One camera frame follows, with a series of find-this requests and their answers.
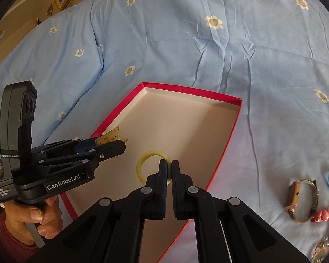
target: sleeve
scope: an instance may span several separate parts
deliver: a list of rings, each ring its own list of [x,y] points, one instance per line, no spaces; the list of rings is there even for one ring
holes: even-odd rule
[[[5,220],[6,214],[2,213],[0,215],[0,244],[6,254],[14,259],[15,262],[24,263],[38,250],[38,247],[35,244],[27,246],[15,239],[7,230]]]

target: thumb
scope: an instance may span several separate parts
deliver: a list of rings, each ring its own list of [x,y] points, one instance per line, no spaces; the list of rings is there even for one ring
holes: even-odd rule
[[[44,213],[35,206],[16,201],[5,203],[6,218],[13,222],[38,223],[44,220]]]

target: human hand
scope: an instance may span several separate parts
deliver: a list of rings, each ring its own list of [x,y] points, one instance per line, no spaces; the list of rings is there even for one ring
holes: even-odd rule
[[[37,230],[40,235],[52,239],[62,230],[63,221],[59,208],[59,197],[46,199],[47,205],[43,210],[31,205],[25,205],[16,201],[5,203],[6,228],[9,233],[25,245],[33,245],[34,240],[27,227],[27,223],[40,223]]]

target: watch face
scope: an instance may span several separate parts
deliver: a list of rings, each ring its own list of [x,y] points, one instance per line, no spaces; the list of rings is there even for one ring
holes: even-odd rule
[[[289,187],[284,205],[284,209],[286,211],[291,211],[291,212],[295,211],[295,207],[297,206],[297,201],[299,199],[299,194],[300,194],[300,182],[296,181]]]

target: device handle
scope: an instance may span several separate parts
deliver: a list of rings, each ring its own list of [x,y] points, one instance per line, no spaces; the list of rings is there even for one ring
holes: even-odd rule
[[[38,246],[38,248],[42,248],[49,239],[46,239],[45,237],[41,236],[37,230],[37,227],[39,226],[39,223],[25,223],[25,226],[31,233],[33,240],[35,242],[35,245]]]
[[[46,201],[41,201],[39,203],[36,203],[36,204],[32,204],[33,206],[36,206],[37,208],[43,210],[44,206],[47,205]],[[41,236],[40,233],[38,232],[38,226],[40,226],[40,223],[28,223],[28,222],[25,222],[25,226],[27,227],[27,229],[29,230],[30,234],[32,235],[33,237],[33,240],[35,242],[35,245],[38,247],[38,248],[42,248],[46,243],[48,243],[48,241],[50,239],[47,239],[45,238],[44,236]]]

